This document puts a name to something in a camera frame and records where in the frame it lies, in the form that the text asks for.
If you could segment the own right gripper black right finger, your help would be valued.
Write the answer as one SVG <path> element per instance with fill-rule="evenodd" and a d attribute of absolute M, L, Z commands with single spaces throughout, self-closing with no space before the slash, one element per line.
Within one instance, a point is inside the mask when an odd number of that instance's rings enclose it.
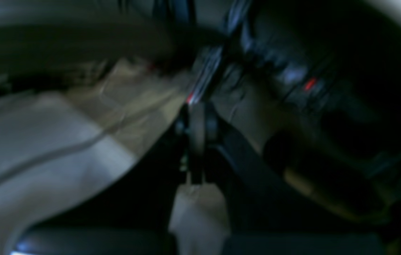
<path fill-rule="evenodd" d="M 205 172 L 225 197 L 223 255 L 384 255 L 367 227 L 340 219 L 290 187 L 244 136 L 204 103 Z"/>

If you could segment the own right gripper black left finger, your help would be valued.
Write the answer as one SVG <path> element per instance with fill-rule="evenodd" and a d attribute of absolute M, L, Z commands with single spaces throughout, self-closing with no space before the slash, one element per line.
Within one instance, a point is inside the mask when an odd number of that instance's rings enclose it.
<path fill-rule="evenodd" d="M 188 106 L 148 152 L 110 187 L 30 227 L 14 252 L 26 255 L 176 255 L 169 231 L 176 191 L 186 181 Z"/>

